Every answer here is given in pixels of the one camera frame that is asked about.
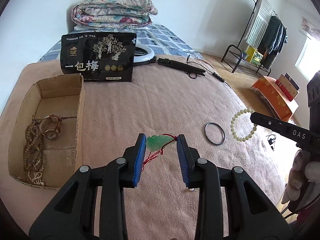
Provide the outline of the red strap wristwatch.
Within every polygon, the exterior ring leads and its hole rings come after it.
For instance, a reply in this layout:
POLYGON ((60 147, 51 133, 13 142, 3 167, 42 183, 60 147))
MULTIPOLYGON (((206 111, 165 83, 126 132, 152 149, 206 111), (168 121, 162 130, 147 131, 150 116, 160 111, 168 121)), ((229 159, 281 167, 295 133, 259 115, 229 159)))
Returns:
POLYGON ((58 115, 51 114, 44 118, 40 123, 39 129, 44 137, 48 140, 56 140, 61 133, 62 118, 58 115))

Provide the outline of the red white gift box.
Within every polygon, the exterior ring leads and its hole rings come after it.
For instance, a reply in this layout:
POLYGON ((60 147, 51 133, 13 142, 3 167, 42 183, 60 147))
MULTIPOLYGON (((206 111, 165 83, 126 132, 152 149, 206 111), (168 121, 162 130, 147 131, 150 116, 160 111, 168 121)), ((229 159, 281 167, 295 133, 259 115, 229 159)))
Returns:
POLYGON ((281 74, 276 79, 276 85, 284 92, 289 101, 293 101, 299 94, 299 85, 287 73, 281 74))

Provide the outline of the white fluffy glove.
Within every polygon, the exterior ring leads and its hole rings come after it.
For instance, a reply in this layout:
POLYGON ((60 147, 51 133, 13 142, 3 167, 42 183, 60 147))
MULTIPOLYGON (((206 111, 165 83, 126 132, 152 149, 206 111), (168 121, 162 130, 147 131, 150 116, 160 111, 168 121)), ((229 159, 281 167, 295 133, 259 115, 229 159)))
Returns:
POLYGON ((308 205, 319 195, 319 155, 311 157, 309 152, 298 150, 289 181, 285 187, 281 203, 298 201, 298 207, 308 205))

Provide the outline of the orange cloth covered table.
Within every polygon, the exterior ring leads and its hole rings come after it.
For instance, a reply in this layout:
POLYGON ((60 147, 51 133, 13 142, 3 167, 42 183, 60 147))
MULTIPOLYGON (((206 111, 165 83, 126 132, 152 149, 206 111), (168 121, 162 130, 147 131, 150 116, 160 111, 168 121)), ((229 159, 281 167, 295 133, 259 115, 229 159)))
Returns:
POLYGON ((272 77, 262 76, 251 85, 251 89, 259 93, 268 102, 278 119, 289 121, 297 110, 298 103, 294 99, 290 101, 276 84, 276 81, 272 77))

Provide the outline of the dark hanging clothes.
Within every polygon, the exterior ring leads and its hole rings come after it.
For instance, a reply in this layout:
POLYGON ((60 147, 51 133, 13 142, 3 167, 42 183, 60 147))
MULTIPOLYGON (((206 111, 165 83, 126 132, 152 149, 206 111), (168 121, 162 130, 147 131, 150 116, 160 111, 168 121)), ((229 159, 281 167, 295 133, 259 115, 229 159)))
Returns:
POLYGON ((283 45, 287 43, 287 29, 277 16, 271 16, 267 29, 258 46, 258 52, 263 55, 260 63, 269 70, 283 45))

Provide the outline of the yellow green box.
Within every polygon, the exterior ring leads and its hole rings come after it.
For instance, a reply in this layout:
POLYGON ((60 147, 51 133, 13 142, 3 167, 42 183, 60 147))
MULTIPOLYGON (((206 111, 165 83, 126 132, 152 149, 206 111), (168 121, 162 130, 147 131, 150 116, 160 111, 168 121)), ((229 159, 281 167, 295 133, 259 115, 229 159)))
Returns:
POLYGON ((263 55, 252 46, 249 46, 249 48, 246 51, 246 54, 248 55, 246 61, 255 66, 259 66, 260 61, 263 59, 263 55))

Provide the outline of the open cardboard box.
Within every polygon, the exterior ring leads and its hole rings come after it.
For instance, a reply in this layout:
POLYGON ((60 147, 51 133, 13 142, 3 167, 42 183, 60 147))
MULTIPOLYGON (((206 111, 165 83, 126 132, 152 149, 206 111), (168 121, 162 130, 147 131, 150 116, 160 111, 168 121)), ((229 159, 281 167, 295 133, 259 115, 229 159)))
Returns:
POLYGON ((29 88, 9 144, 12 178, 53 190, 82 165, 84 97, 84 79, 79 74, 42 79, 29 88))

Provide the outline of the striped hanging cloth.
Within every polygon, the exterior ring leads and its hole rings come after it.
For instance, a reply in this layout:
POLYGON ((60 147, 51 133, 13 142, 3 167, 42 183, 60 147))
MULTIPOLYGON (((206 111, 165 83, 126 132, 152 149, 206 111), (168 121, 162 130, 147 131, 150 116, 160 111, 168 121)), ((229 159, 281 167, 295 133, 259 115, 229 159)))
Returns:
POLYGON ((244 35, 246 43, 257 48, 262 41, 274 9, 268 0, 258 0, 244 35))

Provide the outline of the black clothes rack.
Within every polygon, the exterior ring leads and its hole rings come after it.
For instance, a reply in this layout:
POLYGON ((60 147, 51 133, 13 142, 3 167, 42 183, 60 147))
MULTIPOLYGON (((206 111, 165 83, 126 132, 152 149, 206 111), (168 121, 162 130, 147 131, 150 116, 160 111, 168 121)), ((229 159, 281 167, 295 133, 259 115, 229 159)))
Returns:
POLYGON ((271 74, 271 67, 287 43, 287 28, 268 0, 256 0, 237 45, 227 47, 221 62, 247 74, 271 74))

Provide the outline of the dark blue bangle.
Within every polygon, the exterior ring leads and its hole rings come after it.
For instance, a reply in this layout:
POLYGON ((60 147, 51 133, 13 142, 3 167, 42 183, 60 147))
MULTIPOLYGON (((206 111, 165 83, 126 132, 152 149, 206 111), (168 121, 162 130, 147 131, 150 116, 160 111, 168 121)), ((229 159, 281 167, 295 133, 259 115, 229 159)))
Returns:
POLYGON ((220 146, 225 142, 225 131, 220 125, 214 122, 208 122, 204 126, 204 135, 209 143, 214 146, 220 146))

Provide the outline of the black folded tripod stand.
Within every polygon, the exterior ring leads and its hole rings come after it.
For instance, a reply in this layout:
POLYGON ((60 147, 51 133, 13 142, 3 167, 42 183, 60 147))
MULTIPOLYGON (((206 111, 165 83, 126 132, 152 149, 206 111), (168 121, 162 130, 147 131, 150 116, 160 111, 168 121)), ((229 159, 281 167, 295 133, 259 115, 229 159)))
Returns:
POLYGON ((196 74, 196 75, 200 75, 200 76, 205 76, 204 73, 206 72, 204 69, 193 67, 193 66, 190 66, 186 63, 178 62, 175 60, 159 58, 156 60, 156 62, 158 64, 161 64, 161 65, 169 67, 169 68, 181 70, 181 71, 184 71, 187 73, 192 73, 192 74, 196 74))

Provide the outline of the pink brown blanket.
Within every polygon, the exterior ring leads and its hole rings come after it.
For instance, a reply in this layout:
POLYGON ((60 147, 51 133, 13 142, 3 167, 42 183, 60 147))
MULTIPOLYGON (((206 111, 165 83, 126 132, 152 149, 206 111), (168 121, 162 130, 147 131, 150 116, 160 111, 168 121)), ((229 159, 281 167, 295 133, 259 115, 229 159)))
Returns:
MULTIPOLYGON (((22 101, 37 81, 60 75, 59 61, 33 63, 21 72, 1 116, 1 199, 16 223, 28 231, 54 197, 55 191, 24 185, 9 174, 9 144, 22 101)), ((241 166, 272 203, 283 195, 283 166, 292 153, 273 152, 259 127, 252 139, 238 142, 230 121, 245 108, 241 99, 212 76, 190 79, 182 72, 157 64, 135 67, 131 82, 84 83, 82 161, 90 167, 108 164, 132 146, 139 135, 183 134, 201 157, 216 166, 241 166), (204 135, 208 122, 225 131, 220 146, 204 135)), ((197 215, 197 191, 183 183, 176 148, 148 163, 135 189, 125 190, 130 239, 193 239, 197 215)))

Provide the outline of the blue checkered bed sheet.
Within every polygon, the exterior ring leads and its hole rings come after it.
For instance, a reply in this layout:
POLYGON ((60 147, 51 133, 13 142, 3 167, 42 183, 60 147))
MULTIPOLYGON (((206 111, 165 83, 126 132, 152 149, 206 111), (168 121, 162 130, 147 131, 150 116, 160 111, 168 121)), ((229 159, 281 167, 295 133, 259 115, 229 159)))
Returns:
POLYGON ((147 27, 133 29, 84 29, 82 27, 75 27, 72 31, 73 34, 84 32, 133 32, 137 35, 137 42, 150 47, 156 55, 167 54, 185 57, 189 55, 197 59, 203 58, 198 51, 193 50, 171 30, 159 24, 153 23, 147 27))

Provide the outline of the black snack bag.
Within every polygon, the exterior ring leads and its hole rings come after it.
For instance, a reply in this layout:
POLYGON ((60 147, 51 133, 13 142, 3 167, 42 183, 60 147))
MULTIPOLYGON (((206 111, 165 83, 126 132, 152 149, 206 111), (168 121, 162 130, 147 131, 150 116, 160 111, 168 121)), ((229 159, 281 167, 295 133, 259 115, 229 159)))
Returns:
POLYGON ((132 81, 135 33, 84 32, 61 37, 64 74, 81 74, 85 81, 132 81))

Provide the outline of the folded floral quilt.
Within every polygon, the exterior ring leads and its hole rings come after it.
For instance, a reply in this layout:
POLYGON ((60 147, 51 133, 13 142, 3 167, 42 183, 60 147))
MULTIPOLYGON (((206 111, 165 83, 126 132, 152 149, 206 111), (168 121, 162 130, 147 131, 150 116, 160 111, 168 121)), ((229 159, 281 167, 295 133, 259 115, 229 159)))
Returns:
POLYGON ((71 12, 79 27, 141 28, 152 24, 158 10, 152 0, 83 0, 71 12))

